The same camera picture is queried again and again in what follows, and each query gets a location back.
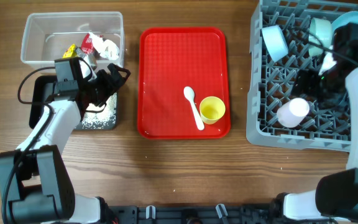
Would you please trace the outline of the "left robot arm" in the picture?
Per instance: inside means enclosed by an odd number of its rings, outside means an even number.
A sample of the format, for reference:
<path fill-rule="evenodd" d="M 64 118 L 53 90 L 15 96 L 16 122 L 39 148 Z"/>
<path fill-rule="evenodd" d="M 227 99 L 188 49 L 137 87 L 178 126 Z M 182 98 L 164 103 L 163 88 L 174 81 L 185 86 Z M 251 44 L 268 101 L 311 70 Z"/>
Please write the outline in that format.
<path fill-rule="evenodd" d="M 113 63 L 97 73 L 82 72 L 83 62 L 80 57 L 54 62 L 51 94 L 29 103 L 41 108 L 42 116 L 15 150 L 0 153 L 3 223 L 119 223 L 103 198 L 74 192 L 62 151 L 88 106 L 105 109 L 131 73 Z"/>

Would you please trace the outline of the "yellow snack wrapper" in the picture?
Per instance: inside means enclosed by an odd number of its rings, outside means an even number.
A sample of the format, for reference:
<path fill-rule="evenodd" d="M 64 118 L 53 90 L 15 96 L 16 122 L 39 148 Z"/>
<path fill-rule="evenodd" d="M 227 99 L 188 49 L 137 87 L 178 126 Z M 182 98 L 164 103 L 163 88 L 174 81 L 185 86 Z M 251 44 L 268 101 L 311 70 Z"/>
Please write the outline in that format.
<path fill-rule="evenodd" d="M 76 57 L 77 56 L 76 49 L 77 49 L 77 46 L 75 44 L 70 45 L 69 48 L 66 49 L 62 58 Z"/>

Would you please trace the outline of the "green bowl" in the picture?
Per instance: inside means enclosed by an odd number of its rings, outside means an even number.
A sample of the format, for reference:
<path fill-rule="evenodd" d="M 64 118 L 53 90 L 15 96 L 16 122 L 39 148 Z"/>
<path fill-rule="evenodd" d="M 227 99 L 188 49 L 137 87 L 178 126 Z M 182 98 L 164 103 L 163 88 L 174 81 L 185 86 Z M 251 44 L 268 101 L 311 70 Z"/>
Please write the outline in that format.
<path fill-rule="evenodd" d="M 313 18 L 310 23 L 308 41 L 318 45 L 323 44 L 324 47 L 331 46 L 333 38 L 332 25 L 325 19 Z"/>

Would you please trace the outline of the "white plastic spoon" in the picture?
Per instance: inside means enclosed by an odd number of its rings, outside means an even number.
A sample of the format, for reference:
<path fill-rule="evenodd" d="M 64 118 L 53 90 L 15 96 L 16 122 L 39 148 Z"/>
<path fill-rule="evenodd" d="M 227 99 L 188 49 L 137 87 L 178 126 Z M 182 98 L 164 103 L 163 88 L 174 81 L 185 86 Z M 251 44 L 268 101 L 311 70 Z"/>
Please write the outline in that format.
<path fill-rule="evenodd" d="M 190 105 L 191 105 L 191 109 L 192 109 L 192 112 L 193 112 L 193 116 L 194 116 L 194 119 L 195 119 L 195 123 L 196 123 L 196 127 L 198 128 L 198 130 L 202 131 L 204 130 L 204 123 L 201 119 L 201 116 L 196 108 L 196 105 L 195 105 L 195 93 L 193 91 L 193 89 L 190 87 L 190 86 L 186 86 L 184 87 L 183 89 L 183 94 L 185 96 L 185 98 L 189 101 Z"/>

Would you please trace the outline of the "pink cup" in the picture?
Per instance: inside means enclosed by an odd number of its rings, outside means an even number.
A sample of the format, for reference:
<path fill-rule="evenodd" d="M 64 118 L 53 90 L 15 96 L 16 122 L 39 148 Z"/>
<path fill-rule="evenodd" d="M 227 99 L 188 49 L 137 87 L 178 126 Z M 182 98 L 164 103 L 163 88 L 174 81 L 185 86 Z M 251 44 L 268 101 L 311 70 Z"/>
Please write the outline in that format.
<path fill-rule="evenodd" d="M 277 110 L 278 122 L 287 128 L 298 126 L 310 111 L 308 102 L 302 98 L 294 98 Z"/>

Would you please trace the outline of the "light blue plate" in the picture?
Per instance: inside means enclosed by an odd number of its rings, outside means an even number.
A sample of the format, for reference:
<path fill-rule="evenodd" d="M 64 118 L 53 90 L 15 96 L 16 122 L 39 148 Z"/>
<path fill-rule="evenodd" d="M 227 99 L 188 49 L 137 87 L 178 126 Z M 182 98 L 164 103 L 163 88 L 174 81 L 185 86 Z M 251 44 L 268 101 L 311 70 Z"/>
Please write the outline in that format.
<path fill-rule="evenodd" d="M 332 22 L 332 29 L 333 32 L 335 32 L 336 29 L 347 25 L 348 23 L 355 23 L 358 24 L 358 12 L 357 11 L 351 11 L 342 14 L 339 16 L 335 21 Z"/>

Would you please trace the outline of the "red silver snack wrapper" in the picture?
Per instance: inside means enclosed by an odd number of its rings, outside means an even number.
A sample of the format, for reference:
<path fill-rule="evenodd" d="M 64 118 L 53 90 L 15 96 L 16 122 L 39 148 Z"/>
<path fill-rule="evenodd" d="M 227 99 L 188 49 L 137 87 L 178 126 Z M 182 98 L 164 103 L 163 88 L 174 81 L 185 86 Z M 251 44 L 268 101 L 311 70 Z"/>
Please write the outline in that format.
<path fill-rule="evenodd" d="M 80 49 L 86 54 L 94 54 L 95 53 L 96 49 L 93 46 L 92 38 L 90 37 L 90 34 L 85 35 L 85 37 L 81 43 Z"/>

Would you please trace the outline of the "light blue bowl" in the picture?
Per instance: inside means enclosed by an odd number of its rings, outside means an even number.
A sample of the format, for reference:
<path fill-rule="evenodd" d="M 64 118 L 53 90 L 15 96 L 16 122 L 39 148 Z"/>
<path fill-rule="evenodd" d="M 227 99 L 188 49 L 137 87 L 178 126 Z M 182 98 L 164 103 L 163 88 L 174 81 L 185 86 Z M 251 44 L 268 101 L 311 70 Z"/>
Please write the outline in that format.
<path fill-rule="evenodd" d="M 288 55 L 288 45 L 280 26 L 264 27 L 262 29 L 262 37 L 267 51 L 274 62 L 278 62 Z"/>

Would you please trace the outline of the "yellow cup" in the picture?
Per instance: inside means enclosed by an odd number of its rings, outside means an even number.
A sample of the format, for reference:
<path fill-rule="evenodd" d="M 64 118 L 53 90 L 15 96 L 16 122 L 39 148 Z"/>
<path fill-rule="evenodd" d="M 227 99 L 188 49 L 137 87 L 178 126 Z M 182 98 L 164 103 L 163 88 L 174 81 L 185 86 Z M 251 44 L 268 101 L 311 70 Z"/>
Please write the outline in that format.
<path fill-rule="evenodd" d="M 206 124 L 214 124 L 219 121 L 226 112 L 223 100 L 216 96 L 208 96 L 200 103 L 201 120 Z"/>

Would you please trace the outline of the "white napkin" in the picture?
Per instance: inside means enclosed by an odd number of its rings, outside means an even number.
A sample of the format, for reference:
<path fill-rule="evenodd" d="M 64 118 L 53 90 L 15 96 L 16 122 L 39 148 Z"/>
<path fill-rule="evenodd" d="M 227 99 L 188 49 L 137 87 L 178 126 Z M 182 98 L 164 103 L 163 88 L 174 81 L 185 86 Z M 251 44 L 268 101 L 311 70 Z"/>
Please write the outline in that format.
<path fill-rule="evenodd" d="M 117 60 L 119 58 L 119 47 L 111 40 L 103 40 L 102 37 L 99 37 L 92 32 L 89 32 L 89 37 L 91 38 L 91 43 L 96 51 L 99 53 L 100 57 L 108 60 Z"/>

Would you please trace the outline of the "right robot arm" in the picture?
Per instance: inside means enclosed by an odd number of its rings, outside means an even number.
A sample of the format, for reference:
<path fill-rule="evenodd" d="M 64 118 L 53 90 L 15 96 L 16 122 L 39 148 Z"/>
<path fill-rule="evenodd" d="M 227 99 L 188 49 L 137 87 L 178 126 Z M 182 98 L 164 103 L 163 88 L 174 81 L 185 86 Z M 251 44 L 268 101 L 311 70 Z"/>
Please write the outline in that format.
<path fill-rule="evenodd" d="M 358 24 L 350 22 L 334 31 L 333 47 L 316 46 L 332 56 L 327 69 L 300 70 L 291 94 L 310 97 L 322 109 L 339 106 L 347 98 L 351 112 L 351 147 L 344 171 L 327 175 L 315 190 L 281 193 L 272 201 L 273 218 L 293 223 L 358 223 Z"/>

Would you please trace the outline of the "white rice pile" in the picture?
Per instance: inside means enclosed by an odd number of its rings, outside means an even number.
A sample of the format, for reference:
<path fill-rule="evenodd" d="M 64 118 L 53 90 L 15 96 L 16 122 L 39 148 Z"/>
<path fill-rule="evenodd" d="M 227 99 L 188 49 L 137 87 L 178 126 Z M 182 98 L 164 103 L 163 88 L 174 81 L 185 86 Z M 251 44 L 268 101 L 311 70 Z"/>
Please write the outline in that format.
<path fill-rule="evenodd" d="M 106 102 L 106 107 L 101 108 L 90 104 L 87 110 L 101 111 L 100 113 L 85 113 L 82 122 L 76 129 L 113 129 L 116 125 L 117 93 L 113 94 Z"/>

